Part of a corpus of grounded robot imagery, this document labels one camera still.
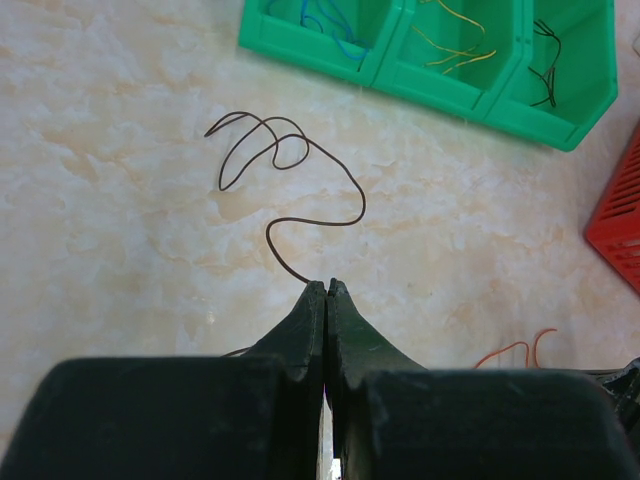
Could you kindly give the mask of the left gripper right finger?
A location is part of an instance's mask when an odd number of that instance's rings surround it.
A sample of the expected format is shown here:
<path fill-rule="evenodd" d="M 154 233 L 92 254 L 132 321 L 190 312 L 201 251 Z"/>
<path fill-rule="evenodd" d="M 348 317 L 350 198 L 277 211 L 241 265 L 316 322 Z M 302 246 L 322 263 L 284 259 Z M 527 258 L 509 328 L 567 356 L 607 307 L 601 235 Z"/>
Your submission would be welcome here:
<path fill-rule="evenodd" d="M 589 370 L 428 369 L 326 298 L 326 395 L 346 479 L 635 479 L 630 440 Z"/>

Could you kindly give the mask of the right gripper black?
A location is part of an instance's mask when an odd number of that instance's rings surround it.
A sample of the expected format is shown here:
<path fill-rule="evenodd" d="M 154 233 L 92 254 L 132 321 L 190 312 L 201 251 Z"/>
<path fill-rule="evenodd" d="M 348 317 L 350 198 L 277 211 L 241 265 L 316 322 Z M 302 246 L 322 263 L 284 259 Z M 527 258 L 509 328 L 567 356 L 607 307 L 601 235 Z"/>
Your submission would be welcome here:
<path fill-rule="evenodd" d="M 639 358 L 626 367 L 587 372 L 609 395 L 616 416 L 630 440 L 639 439 Z"/>

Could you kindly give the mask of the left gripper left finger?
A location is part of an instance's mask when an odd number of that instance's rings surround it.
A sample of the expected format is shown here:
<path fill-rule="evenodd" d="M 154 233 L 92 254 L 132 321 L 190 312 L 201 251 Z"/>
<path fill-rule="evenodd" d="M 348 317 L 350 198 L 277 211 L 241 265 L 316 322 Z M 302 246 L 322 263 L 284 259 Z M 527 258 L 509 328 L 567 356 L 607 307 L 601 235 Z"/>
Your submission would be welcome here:
<path fill-rule="evenodd" d="M 313 479 L 320 470 L 326 292 L 238 356 L 63 361 L 42 379 L 5 479 Z"/>

